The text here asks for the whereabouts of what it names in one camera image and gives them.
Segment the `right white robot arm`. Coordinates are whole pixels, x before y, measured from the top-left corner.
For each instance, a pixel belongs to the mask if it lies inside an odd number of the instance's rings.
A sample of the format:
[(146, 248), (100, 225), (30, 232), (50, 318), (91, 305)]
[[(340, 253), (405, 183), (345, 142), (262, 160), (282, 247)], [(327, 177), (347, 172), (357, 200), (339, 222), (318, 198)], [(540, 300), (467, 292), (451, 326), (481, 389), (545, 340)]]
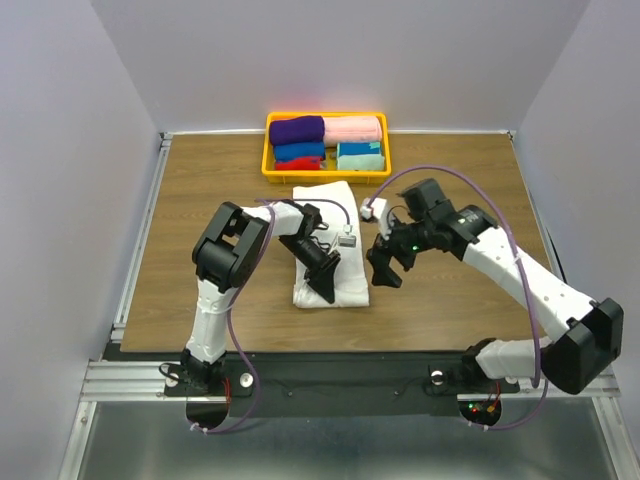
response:
[(529, 314), (529, 340), (485, 339), (468, 348), (463, 384), (482, 390), (494, 380), (545, 378), (576, 395), (621, 353), (624, 311), (613, 299), (596, 301), (555, 276), (514, 241), (506, 227), (476, 205), (456, 209), (429, 178), (400, 194), (410, 217), (403, 222), (389, 202), (367, 198), (360, 217), (379, 232), (366, 258), (375, 286), (398, 288), (397, 261), (410, 270), (418, 254), (450, 253), (492, 280)]

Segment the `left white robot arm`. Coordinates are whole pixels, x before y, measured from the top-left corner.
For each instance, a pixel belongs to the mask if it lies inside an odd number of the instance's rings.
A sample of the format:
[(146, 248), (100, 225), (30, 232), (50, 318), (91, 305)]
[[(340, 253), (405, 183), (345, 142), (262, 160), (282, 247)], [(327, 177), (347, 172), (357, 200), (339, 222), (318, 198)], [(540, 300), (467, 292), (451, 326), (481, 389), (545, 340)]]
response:
[(241, 289), (272, 238), (305, 268), (303, 280), (323, 300), (335, 302), (335, 273), (341, 255), (316, 238), (326, 231), (319, 208), (285, 199), (260, 207), (225, 202), (192, 251), (198, 297), (190, 337), (180, 356), (183, 381), (210, 394), (222, 384), (228, 320)]

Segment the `purple towel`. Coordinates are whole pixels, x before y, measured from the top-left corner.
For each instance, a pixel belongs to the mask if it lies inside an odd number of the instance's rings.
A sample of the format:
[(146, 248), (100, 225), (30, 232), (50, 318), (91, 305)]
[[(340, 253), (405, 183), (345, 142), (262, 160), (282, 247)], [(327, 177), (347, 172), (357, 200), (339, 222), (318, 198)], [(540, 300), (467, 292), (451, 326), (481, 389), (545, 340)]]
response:
[(273, 146), (322, 142), (324, 134), (324, 119), (315, 115), (275, 120), (270, 123), (268, 129), (269, 141)]

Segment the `white towel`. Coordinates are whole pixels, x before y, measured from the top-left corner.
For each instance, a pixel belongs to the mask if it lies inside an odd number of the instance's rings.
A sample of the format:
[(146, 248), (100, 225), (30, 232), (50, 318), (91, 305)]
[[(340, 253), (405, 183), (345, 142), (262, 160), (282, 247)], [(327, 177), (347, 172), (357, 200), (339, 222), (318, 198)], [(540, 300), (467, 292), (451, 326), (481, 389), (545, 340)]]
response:
[[(293, 287), (293, 304), (298, 308), (355, 308), (369, 306), (368, 281), (366, 279), (358, 205), (346, 181), (338, 181), (310, 187), (293, 188), (296, 203), (310, 203), (320, 210), (327, 230), (316, 230), (314, 236), (323, 244), (329, 244), (340, 253), (341, 260), (334, 275), (335, 302), (327, 303), (304, 280), (305, 267), (296, 261), (296, 278)], [(357, 236), (355, 248), (335, 245), (336, 234), (346, 224), (353, 226)]]

